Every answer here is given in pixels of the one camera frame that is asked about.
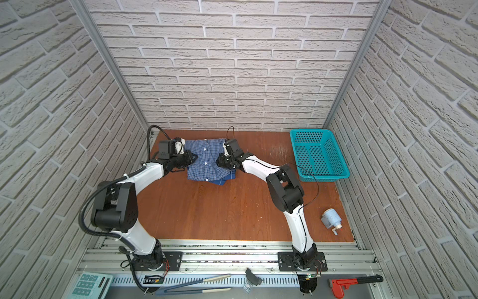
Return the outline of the blue small-check shirt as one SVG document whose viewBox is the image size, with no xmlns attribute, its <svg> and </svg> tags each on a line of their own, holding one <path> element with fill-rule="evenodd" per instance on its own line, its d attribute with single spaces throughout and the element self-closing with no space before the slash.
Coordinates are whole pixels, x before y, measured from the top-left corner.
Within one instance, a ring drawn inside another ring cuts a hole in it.
<svg viewBox="0 0 478 299">
<path fill-rule="evenodd" d="M 228 175 L 231 169 L 220 168 L 216 164 L 219 154 L 224 153 L 225 139 L 187 140 L 185 149 L 198 156 L 187 169 L 191 181 L 209 182 Z"/>
</svg>

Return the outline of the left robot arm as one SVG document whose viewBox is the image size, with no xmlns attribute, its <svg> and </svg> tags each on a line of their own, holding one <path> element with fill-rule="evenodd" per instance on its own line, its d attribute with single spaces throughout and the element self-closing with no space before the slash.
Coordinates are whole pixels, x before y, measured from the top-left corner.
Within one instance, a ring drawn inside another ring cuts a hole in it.
<svg viewBox="0 0 478 299">
<path fill-rule="evenodd" d="M 197 155 L 185 149 L 185 140 L 174 138 L 159 144 L 153 159 L 142 162 L 141 168 L 114 181 L 98 186 L 93 198 L 90 222 L 104 235 L 122 241 L 126 253 L 143 263 L 148 269 L 163 264 L 161 243 L 151 236 L 139 221 L 137 195 L 150 184 L 175 170 L 185 170 Z"/>
</svg>

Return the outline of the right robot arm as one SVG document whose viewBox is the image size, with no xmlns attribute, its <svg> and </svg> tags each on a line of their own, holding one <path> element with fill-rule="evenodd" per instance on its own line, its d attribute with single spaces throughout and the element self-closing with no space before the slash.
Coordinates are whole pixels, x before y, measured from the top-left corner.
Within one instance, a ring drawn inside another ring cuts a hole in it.
<svg viewBox="0 0 478 299">
<path fill-rule="evenodd" d="M 290 166 L 272 165 L 251 153 L 245 153 L 236 139 L 224 142 L 224 152 L 219 155 L 217 165 L 241 170 L 267 183 L 273 204 L 285 215 L 288 223 L 296 266 L 300 269 L 309 268 L 317 256 L 317 247 L 304 216 L 304 189 Z"/>
</svg>

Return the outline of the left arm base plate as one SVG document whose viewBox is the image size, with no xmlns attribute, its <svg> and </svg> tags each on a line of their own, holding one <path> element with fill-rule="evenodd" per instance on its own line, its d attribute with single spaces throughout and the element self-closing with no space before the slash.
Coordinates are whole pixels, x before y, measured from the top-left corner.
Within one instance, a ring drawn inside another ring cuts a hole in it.
<svg viewBox="0 0 478 299">
<path fill-rule="evenodd" d="M 178 272 L 182 263 L 183 252 L 161 252 L 155 255 L 133 255 L 132 264 L 136 271 Z"/>
</svg>

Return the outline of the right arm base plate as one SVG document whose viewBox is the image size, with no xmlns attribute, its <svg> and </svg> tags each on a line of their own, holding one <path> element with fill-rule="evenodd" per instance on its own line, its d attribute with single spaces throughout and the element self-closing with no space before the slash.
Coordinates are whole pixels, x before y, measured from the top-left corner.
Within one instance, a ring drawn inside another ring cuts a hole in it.
<svg viewBox="0 0 478 299">
<path fill-rule="evenodd" d="M 301 255 L 294 252 L 279 252 L 278 265 L 280 272 L 327 272 L 328 266 L 323 252 Z"/>
</svg>

